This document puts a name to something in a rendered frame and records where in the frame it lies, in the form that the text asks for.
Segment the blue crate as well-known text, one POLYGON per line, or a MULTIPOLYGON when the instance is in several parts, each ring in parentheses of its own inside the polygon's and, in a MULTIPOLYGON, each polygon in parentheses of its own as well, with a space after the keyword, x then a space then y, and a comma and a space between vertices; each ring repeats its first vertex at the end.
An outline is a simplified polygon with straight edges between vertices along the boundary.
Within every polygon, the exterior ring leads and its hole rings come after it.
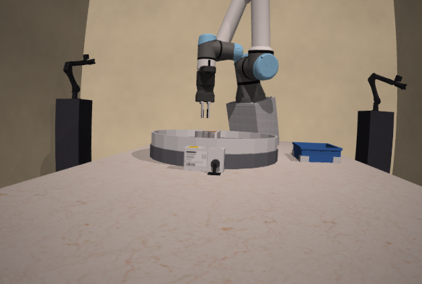
POLYGON ((341 163, 342 148, 328 143, 292 142, 292 155, 300 162, 341 163), (307 147, 309 146, 309 147, 307 147))

